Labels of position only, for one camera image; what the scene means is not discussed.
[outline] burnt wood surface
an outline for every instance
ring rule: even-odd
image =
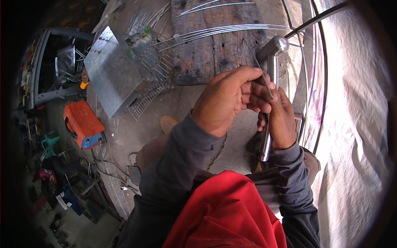
[[[215,7],[175,18],[180,13],[206,2],[210,0],[172,0],[173,34],[183,35],[213,27],[263,23],[256,4]],[[236,2],[251,1],[221,0],[203,8]],[[180,42],[183,42],[181,38],[174,40],[175,44]],[[210,77],[241,65],[256,67],[253,53],[259,51],[266,42],[265,30],[244,30],[216,34],[175,46],[173,54],[176,84],[203,85],[207,84]]]

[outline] orange welding machine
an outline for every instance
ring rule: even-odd
[[[66,105],[64,119],[66,131],[76,140],[82,150],[91,149],[104,139],[102,132],[105,127],[86,101]]]

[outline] metal grid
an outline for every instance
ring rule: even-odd
[[[147,45],[149,41],[150,44],[140,56],[137,56],[137,59],[150,73],[153,80],[148,82],[150,87],[147,87],[128,108],[135,120],[138,120],[141,117],[143,112],[156,98],[156,96],[158,96],[164,89],[170,87],[170,75],[173,72],[172,53],[169,49],[163,50],[164,48],[169,47],[172,44],[172,41],[167,40],[164,36],[154,32],[150,28],[146,28],[145,32],[151,35],[150,39],[148,39],[148,36],[143,36],[138,39],[135,44],[141,43],[141,45]]]

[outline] plastic stool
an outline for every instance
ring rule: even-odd
[[[41,142],[41,146],[43,147],[45,153],[44,159],[47,159],[51,156],[56,156],[52,146],[59,141],[59,136],[55,138],[49,138],[48,135],[52,134],[54,134],[54,131],[44,134],[45,139]]]

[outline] metal handle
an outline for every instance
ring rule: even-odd
[[[70,129],[69,129],[69,127],[67,127],[67,123],[69,122],[69,118],[65,118],[65,128],[66,128],[66,131],[67,131],[67,133],[70,135],[70,136],[72,136],[72,138],[73,139],[75,139],[75,140],[77,140],[77,133],[76,132],[72,132],[72,131],[70,131]]]
[[[278,88],[278,56],[288,50],[288,41],[282,36],[273,37],[256,55],[259,61],[268,61],[268,74],[276,88]],[[262,139],[260,141],[260,149],[258,154],[259,161],[267,161],[269,159],[270,148],[272,145],[272,137],[269,129],[270,114],[267,115],[266,126],[263,128]]]
[[[276,88],[278,88],[278,57],[268,56],[268,74],[270,81],[272,81]],[[262,139],[260,141],[259,161],[267,161],[269,159],[270,148],[272,146],[272,137],[269,129],[270,114],[267,115],[266,126],[262,132]]]

